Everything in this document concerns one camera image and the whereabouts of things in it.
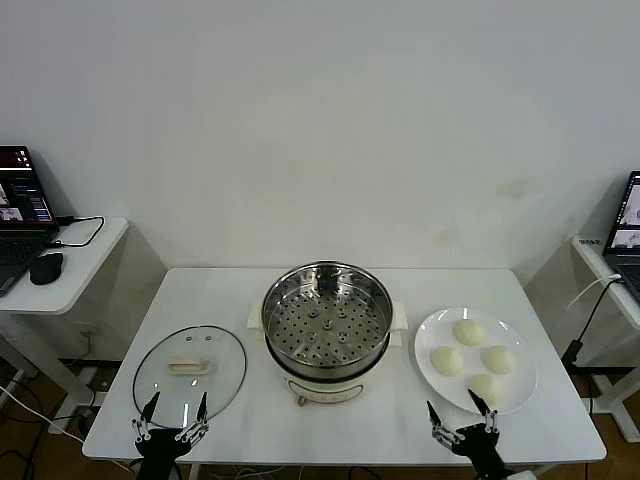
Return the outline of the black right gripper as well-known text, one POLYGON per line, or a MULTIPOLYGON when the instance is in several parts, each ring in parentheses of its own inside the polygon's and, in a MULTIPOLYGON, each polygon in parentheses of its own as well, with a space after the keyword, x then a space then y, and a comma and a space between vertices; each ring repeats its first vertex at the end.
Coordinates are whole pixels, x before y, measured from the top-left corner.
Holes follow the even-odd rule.
POLYGON ((468 393, 483 421, 454 431, 441 421, 432 403, 427 401, 432 437, 441 445, 452 445, 451 451, 455 455, 468 458, 477 479, 507 479, 514 471, 506 467, 496 450, 499 439, 497 411, 473 390, 468 389, 468 393))

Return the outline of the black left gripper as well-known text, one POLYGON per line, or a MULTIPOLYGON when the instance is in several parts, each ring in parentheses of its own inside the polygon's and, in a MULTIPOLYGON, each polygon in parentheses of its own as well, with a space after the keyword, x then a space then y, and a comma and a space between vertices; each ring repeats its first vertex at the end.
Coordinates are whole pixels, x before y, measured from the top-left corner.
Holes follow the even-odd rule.
POLYGON ((196 412, 195 420, 180 429, 154 428, 149 431, 160 392, 156 391, 144 405, 138 418, 132 420, 136 433, 136 449, 140 457, 133 464, 138 465, 138 480, 182 479, 183 475, 177 459, 188 454, 192 445, 197 444, 209 431, 207 393, 204 392, 196 412))

